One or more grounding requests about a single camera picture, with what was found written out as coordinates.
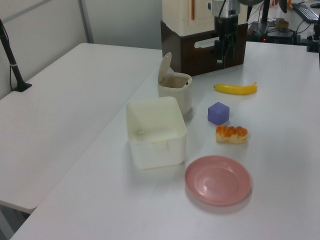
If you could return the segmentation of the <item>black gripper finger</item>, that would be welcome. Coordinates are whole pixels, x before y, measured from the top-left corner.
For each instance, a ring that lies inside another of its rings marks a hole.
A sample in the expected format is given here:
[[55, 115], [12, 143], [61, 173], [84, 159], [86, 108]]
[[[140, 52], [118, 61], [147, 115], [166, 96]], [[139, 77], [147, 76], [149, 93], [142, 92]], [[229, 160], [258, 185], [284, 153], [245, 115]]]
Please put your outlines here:
[[223, 63], [224, 61], [224, 44], [221, 40], [214, 41], [214, 57], [217, 63]]
[[228, 34], [224, 38], [224, 68], [227, 67], [227, 60], [235, 58], [235, 48], [237, 43], [237, 36], [235, 34]]

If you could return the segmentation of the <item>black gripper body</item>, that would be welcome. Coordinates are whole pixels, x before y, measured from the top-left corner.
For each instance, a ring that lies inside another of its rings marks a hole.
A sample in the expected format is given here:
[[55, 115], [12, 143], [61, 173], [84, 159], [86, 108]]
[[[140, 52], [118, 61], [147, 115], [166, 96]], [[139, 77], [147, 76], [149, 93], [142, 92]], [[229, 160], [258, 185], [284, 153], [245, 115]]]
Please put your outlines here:
[[214, 30], [218, 34], [219, 40], [236, 36], [238, 33], [238, 17], [214, 17]]

